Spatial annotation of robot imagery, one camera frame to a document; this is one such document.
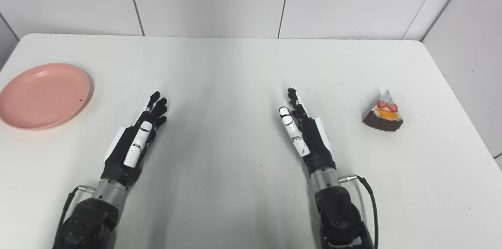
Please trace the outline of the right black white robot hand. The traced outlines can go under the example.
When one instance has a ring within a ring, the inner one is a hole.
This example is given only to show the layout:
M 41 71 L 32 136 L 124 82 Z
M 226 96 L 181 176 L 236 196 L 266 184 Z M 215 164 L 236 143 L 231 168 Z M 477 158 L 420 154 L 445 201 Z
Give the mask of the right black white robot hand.
M 336 163 L 322 137 L 325 132 L 321 130 L 320 118 L 310 117 L 296 89 L 288 88 L 287 97 L 292 109 L 283 106 L 279 108 L 278 113 L 296 152 L 306 165 L 308 174 L 312 175 L 323 169 L 336 170 Z

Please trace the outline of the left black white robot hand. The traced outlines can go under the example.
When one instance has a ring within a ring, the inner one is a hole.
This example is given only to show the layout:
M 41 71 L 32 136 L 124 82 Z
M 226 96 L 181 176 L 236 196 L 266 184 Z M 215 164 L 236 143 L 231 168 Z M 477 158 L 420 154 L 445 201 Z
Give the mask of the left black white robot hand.
M 167 121 L 167 110 L 167 99 L 161 97 L 160 92 L 154 92 L 136 122 L 121 127 L 106 154 L 100 179 L 118 182 L 127 189 L 138 181 L 147 150 L 158 128 Z

